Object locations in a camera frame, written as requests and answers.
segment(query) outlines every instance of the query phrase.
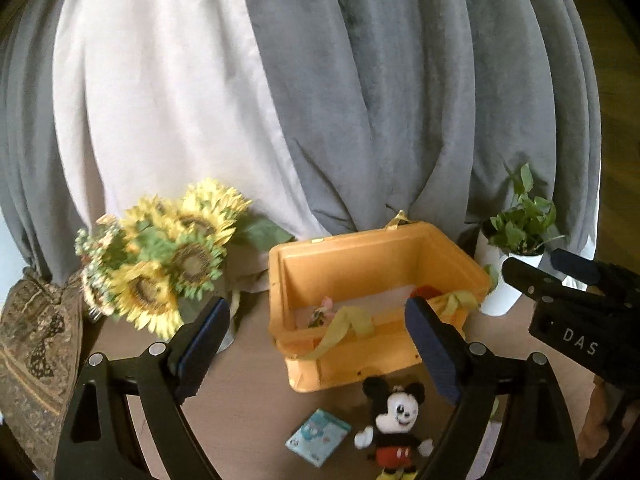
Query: mickey mouse plush toy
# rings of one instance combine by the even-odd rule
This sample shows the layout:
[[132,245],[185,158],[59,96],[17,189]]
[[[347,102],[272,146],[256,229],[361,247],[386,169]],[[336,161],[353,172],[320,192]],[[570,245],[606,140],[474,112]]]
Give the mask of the mickey mouse plush toy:
[[420,441],[410,433],[420,404],[424,402],[424,386],[411,383],[404,388],[391,388],[382,377],[369,377],[362,384],[362,389],[372,400],[373,426],[367,426],[356,435],[356,447],[376,446],[376,461],[383,468],[378,480],[395,479],[400,469],[402,480],[414,480],[417,473],[412,452],[417,449],[422,456],[429,456],[433,450],[431,439]]

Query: curtain fold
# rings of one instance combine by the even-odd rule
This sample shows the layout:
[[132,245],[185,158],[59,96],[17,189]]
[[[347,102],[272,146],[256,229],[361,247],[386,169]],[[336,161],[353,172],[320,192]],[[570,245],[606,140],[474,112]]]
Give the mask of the curtain fold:
[[530,162],[534,192],[558,206],[560,244],[594,246],[598,95],[571,0],[247,6],[292,160],[329,231],[380,227],[402,208],[457,239],[509,206],[504,164]]
[[211,177],[294,236],[326,234],[282,136],[244,0],[65,0],[53,82],[65,176],[88,224]]
[[82,221],[53,120],[51,67],[64,0],[29,0],[0,40],[0,206],[28,265],[58,284],[79,268]]

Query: orange object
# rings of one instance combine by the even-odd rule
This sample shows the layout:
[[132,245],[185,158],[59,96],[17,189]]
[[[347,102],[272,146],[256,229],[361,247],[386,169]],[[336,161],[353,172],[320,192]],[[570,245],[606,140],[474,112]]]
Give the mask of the orange object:
[[414,288],[414,291],[411,293],[409,298],[415,298],[416,296],[420,296],[425,300],[430,300],[431,298],[442,296],[442,293],[437,288],[431,285],[423,285],[419,286],[418,288]]
[[376,463],[383,468],[398,469],[411,467],[412,449],[410,447],[379,447],[376,450]]
[[[317,305],[325,296],[357,305],[357,298],[423,283],[444,294],[468,290],[480,303],[491,284],[464,251],[423,222],[281,244],[270,252],[269,276],[269,330],[297,392],[355,383],[420,362],[404,327],[404,302],[373,316],[373,335],[358,339],[350,333],[316,361],[297,358],[314,350],[327,327],[297,328],[297,308]],[[442,312],[447,299],[433,298],[430,305]],[[467,316],[458,309],[450,322],[462,332]]]

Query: patterned fabric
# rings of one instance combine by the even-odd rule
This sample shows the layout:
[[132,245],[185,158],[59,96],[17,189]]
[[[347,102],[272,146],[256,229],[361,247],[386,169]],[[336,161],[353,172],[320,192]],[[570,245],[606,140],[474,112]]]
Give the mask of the patterned fabric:
[[60,288],[25,269],[0,319],[0,410],[49,478],[78,374],[82,305],[78,275]]

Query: small book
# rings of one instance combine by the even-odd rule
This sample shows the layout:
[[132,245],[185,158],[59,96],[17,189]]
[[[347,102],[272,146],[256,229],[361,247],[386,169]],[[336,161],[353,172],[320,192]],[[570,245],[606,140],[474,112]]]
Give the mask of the small book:
[[350,433],[351,426],[325,410],[316,410],[286,446],[302,458],[320,467]]

